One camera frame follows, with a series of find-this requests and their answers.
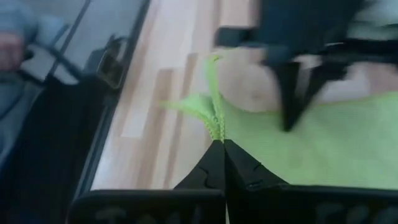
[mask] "wooden floor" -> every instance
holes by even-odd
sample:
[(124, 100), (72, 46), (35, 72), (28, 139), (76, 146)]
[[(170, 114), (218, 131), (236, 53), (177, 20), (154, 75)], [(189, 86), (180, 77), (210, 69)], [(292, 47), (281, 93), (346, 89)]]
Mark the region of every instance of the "wooden floor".
[[(278, 108), (270, 71), (256, 65), (260, 50), (212, 47), (219, 26), (254, 24), (254, 1), (152, 0), (92, 189), (169, 189), (190, 172), (211, 139), (199, 120), (159, 102), (207, 91), (203, 61), (211, 52), (225, 55), (220, 89), (229, 101), (250, 111)], [(349, 80), (328, 85), (318, 101), (398, 90), (395, 73), (387, 65), (354, 65)]]

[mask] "black plastic frame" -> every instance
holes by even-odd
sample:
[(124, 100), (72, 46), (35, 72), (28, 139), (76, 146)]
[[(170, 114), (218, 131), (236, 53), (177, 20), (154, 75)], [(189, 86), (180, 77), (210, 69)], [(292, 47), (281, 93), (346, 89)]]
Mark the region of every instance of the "black plastic frame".
[[(88, 192), (74, 201), (69, 221), (99, 223), (100, 215), (126, 223), (150, 215), (156, 223), (181, 223), (185, 217), (183, 223), (221, 224), (225, 204), (231, 224), (398, 222), (396, 190), (290, 185), (231, 140), (213, 141), (173, 190)], [(193, 219), (197, 206), (201, 212)], [(176, 212), (177, 219), (170, 219)]]
[(142, 9), (139, 11), (139, 15), (137, 16), (136, 22), (134, 23), (130, 31), (127, 40), (127, 47), (121, 61), (121, 64), (123, 65), (121, 89), (118, 91), (109, 91), (108, 94), (106, 94), (101, 119), (99, 121), (98, 128), (95, 132), (95, 136), (91, 144), (90, 151), (87, 155), (85, 166), (83, 168), (83, 172), (81, 173), (81, 178), (78, 187), (76, 188), (75, 191), (74, 199), (78, 198), (79, 196), (91, 190), (91, 186), (95, 178), (95, 173), (98, 167), (98, 163), (100, 162), (106, 138), (108, 137), (108, 132), (111, 127), (113, 115), (118, 105), (118, 101), (121, 92), (123, 90), (124, 82), (126, 81), (127, 72), (129, 70), (132, 56), (136, 49), (139, 36), (141, 34), (142, 26), (144, 25), (144, 21), (150, 6), (150, 2), (151, 0), (144, 0), (142, 2), (141, 6)]

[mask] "floor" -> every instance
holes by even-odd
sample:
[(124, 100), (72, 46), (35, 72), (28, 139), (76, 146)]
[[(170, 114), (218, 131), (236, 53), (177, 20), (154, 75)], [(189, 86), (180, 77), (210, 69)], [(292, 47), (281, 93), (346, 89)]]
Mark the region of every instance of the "floor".
[[(90, 53), (102, 48), (112, 34), (128, 36), (134, 23), (138, 0), (21, 0), (38, 14), (52, 14), (63, 18), (66, 23), (73, 25), (83, 6), (89, 4), (82, 20), (68, 44), (65, 56), (83, 68)], [(57, 48), (61, 49), (70, 28), (58, 41)], [(35, 58), (23, 64), (23, 67), (37, 78), (44, 79), (54, 65), (54, 59), (40, 49), (35, 50)], [(61, 66), (55, 74), (66, 83), (75, 83)]]
[[(191, 171), (211, 143), (207, 130), (159, 102), (207, 92), (203, 62), (212, 52), (226, 56), (220, 89), (230, 102), (249, 111), (279, 107), (270, 71), (256, 64), (261, 51), (212, 44), (219, 26), (253, 25), (254, 2), (152, 0), (92, 189), (170, 189)], [(317, 62), (298, 60), (307, 67)], [(329, 84), (318, 102), (398, 90), (396, 73), (387, 65), (359, 63), (347, 80)]]

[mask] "blurry object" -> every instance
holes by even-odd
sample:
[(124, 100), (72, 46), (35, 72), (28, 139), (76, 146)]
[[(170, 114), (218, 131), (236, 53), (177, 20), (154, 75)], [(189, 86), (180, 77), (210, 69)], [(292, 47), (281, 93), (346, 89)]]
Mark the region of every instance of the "blurry object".
[(17, 70), (22, 62), (23, 38), (12, 32), (0, 32), (0, 71)]
[[(389, 19), (384, 22), (372, 17), (396, 2), (261, 0), (258, 26), (222, 27), (216, 35), (216, 45), (267, 49), (262, 64), (274, 71), (281, 95), (283, 129), (290, 131), (323, 86), (328, 81), (344, 79), (352, 63), (398, 65), (398, 40), (393, 26), (398, 20), (391, 11), (386, 12)], [(377, 27), (370, 21), (389, 27)], [(310, 72), (307, 89), (297, 93), (300, 63), (292, 60), (304, 54), (319, 55), (322, 63)]]

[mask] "green fabric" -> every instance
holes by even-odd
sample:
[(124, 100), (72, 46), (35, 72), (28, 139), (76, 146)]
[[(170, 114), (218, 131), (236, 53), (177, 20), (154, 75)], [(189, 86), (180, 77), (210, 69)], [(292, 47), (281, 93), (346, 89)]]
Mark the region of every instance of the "green fabric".
[(207, 61), (211, 96), (168, 106), (205, 122), (213, 139), (232, 139), (291, 184), (398, 189), (398, 93), (314, 106), (292, 132), (279, 112), (252, 113), (218, 91), (216, 61)]

